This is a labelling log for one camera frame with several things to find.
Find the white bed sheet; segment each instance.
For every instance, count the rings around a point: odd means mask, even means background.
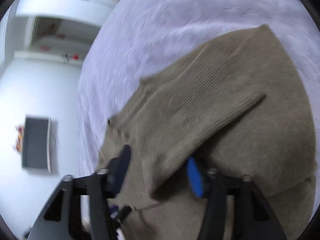
[[[107,119],[121,110],[141,76],[164,69],[202,42],[263,23],[280,39],[305,86],[320,163],[320,33],[299,0],[121,0],[92,45],[80,77],[82,175],[96,167]],[[314,211],[319,202],[318,176]]]

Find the wrinkled fabric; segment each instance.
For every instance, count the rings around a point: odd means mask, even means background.
[[[232,30],[270,26],[297,67],[308,94],[320,160],[320,33],[299,0],[121,0],[83,65],[78,87],[82,175],[98,163],[107,119],[139,78],[164,69],[198,44]],[[319,205],[319,178],[314,210]]]

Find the brown sweater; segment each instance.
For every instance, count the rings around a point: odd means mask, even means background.
[[[249,174],[267,196],[288,239],[311,217],[315,133],[307,95],[266,25],[230,32],[141,79],[108,121],[99,166],[132,146],[119,205],[136,208],[127,240],[195,240],[205,200],[189,189],[191,154],[231,176]]]

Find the lavender sheet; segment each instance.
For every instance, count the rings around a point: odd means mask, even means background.
[[[121,110],[141,76],[162,70],[199,43],[263,23],[280,39],[305,86],[320,163],[320,33],[299,0],[121,0],[82,68],[77,113],[82,175],[96,167],[107,119]],[[320,176],[314,210],[319,197]]]

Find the folded sweater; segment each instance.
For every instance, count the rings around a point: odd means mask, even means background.
[[[288,239],[309,222],[315,133],[297,72],[266,25],[224,34],[141,79],[108,121],[99,167],[123,144],[132,161],[114,200],[135,211],[126,239],[195,240],[206,200],[191,193],[184,163],[199,155],[225,175],[249,174]]]

